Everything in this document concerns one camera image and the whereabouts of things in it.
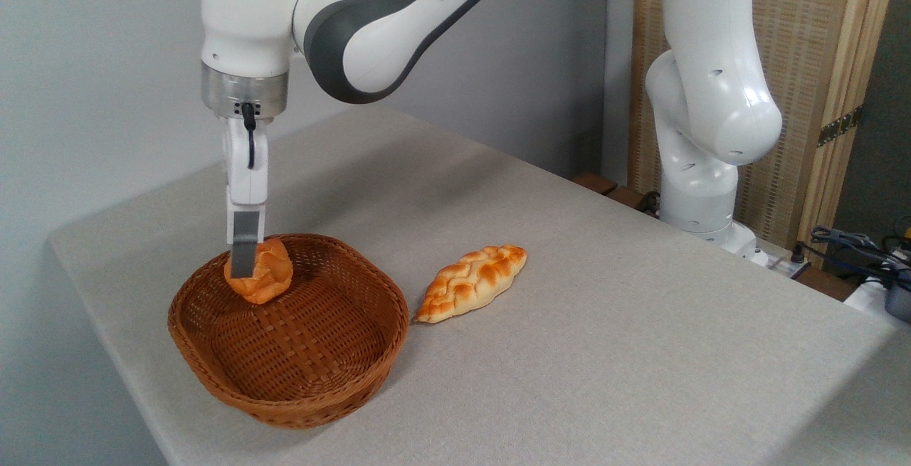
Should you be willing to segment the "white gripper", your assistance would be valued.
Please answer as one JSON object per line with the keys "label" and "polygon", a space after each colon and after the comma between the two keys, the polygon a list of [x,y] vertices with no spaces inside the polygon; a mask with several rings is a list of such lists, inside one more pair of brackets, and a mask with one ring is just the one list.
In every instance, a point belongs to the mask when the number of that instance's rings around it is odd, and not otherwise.
{"label": "white gripper", "polygon": [[219,119],[227,174],[227,243],[231,279],[253,277],[256,252],[264,240],[269,184],[269,142],[265,123],[248,131],[241,118]]}

